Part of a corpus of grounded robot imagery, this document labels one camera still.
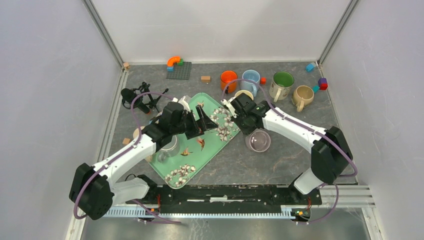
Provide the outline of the mauve mug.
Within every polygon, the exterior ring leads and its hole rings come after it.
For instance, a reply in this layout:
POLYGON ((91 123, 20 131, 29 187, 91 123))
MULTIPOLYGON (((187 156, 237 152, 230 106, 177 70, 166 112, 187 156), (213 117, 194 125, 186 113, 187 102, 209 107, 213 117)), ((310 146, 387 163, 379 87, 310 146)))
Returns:
POLYGON ((269 149, 271 137, 266 131, 257 129, 245 137, 245 144, 248 149, 263 153, 269 149))

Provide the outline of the light blue ribbed mug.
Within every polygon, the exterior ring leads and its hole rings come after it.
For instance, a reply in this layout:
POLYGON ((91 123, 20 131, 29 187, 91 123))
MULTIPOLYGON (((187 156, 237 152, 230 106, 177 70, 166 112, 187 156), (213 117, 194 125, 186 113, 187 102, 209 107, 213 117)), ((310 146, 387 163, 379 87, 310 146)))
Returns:
POLYGON ((253 97, 256 97, 258 93, 257 84, 259 84, 261 80, 260 74, 256 70, 249 69, 242 74, 241 78, 243 80, 240 81, 239 84, 240 90, 248 91, 253 97))

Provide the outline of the floral cream mug green inside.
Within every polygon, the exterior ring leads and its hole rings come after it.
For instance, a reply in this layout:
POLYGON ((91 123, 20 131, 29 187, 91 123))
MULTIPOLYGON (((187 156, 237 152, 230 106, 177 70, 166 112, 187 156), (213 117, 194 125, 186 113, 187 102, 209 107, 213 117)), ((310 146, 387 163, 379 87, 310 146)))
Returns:
POLYGON ((269 95, 274 103, 284 100, 290 93, 295 82, 294 77, 286 71, 279 71, 273 75, 269 95))

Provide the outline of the grey mug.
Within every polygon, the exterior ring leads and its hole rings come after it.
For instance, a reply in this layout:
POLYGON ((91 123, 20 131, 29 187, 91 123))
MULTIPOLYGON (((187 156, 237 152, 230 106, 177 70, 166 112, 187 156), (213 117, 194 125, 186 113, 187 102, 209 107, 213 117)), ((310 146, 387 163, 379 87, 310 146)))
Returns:
POLYGON ((174 135, 167 145, 162 147, 157 153, 157 161, 163 163, 167 158, 176 156, 180 151, 178 137, 174 135))

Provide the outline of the orange mug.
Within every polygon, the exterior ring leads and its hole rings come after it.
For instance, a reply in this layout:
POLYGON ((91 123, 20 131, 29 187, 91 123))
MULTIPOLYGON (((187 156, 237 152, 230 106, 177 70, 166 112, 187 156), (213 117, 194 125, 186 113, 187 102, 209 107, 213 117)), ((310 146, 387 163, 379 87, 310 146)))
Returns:
POLYGON ((232 93, 236 90, 237 88, 237 82, 232 82, 233 80, 236 80, 238 78, 238 75, 232 71, 232 70, 226 70, 224 72, 222 72, 222 74, 220 75, 220 87, 221 89, 226 93, 232 93))

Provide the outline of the tan ceramic mug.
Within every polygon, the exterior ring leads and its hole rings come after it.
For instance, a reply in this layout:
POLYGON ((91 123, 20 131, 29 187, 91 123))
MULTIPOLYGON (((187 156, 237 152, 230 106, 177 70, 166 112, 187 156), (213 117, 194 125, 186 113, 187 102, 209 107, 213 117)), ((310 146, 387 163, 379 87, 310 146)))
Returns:
POLYGON ((315 97, 315 93, 312 88, 306 85, 298 86, 291 97, 291 102, 295 106, 297 112, 301 112, 306 106, 308 106, 315 97))

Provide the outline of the cream paisley mug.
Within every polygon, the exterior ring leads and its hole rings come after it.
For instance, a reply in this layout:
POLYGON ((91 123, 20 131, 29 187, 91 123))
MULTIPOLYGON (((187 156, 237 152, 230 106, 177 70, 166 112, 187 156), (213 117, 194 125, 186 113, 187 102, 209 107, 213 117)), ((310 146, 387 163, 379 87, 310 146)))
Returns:
POLYGON ((136 128, 132 134, 133 139, 137 139, 140 135, 140 130, 143 130, 145 127, 141 126, 140 128, 136 128))

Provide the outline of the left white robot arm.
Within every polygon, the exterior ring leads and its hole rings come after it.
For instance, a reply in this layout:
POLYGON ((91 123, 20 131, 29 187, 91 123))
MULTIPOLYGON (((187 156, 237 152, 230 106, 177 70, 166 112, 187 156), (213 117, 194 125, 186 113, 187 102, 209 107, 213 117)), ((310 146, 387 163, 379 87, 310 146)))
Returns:
POLYGON ((190 140, 218 128, 200 105, 195 109, 196 114, 186 110, 183 104, 171 101, 127 146, 97 165, 82 163, 78 166, 69 192, 69 199, 74 203, 74 217, 97 220, 116 204, 138 199, 145 204, 153 203, 157 190, 142 178, 118 180, 141 160, 169 144, 173 136, 185 134, 190 140))

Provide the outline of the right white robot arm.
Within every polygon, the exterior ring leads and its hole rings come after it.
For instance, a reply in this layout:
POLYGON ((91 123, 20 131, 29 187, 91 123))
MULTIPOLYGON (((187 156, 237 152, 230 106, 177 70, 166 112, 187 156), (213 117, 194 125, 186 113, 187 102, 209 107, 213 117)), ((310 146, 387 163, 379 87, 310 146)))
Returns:
POLYGON ((295 204, 306 201, 317 187, 333 184, 353 164, 352 152, 338 127, 314 126, 286 114, 267 100, 255 103, 245 93, 230 100, 223 99, 221 103, 244 135, 265 129, 286 137, 310 153, 309 169, 291 183, 288 191, 289 199, 295 204))

